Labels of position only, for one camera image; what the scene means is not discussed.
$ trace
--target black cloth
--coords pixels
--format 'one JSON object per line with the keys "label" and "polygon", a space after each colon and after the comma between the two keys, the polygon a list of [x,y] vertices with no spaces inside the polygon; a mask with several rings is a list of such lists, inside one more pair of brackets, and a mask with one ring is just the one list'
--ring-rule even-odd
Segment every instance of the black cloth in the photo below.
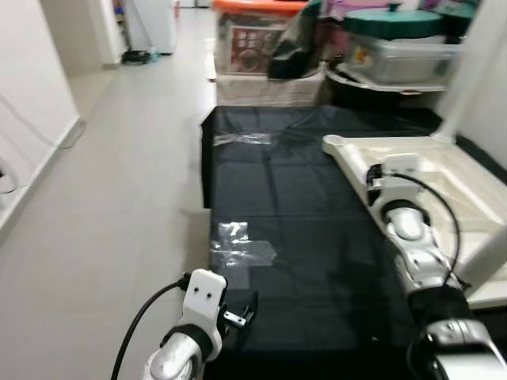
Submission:
{"label": "black cloth", "polygon": [[[322,152],[322,137],[427,135],[439,124],[425,110],[215,109],[203,124],[202,162],[212,239],[220,223],[247,222],[249,239],[268,241],[277,256],[247,268],[249,289],[227,291],[240,313],[259,290],[258,314],[246,334],[225,339],[206,379],[411,378],[405,350],[416,330],[392,247]],[[213,136],[252,133],[271,143],[212,145]]]}

